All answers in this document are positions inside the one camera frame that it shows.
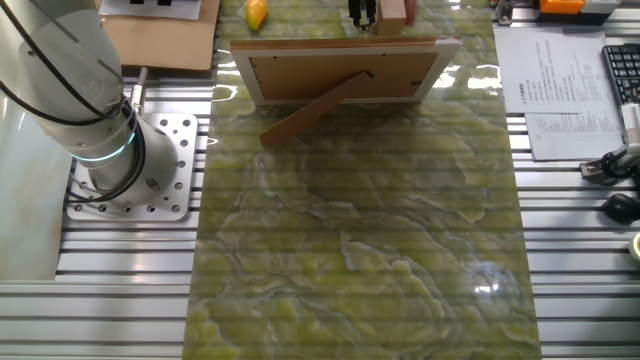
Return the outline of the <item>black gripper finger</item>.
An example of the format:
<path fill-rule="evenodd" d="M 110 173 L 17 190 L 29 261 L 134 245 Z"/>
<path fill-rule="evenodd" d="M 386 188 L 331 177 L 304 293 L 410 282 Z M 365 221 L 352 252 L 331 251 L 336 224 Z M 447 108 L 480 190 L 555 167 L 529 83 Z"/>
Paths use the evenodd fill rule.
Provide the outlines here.
<path fill-rule="evenodd" d="M 368 29 L 376 22 L 376 0 L 348 0 L 349 17 L 359 29 Z"/>

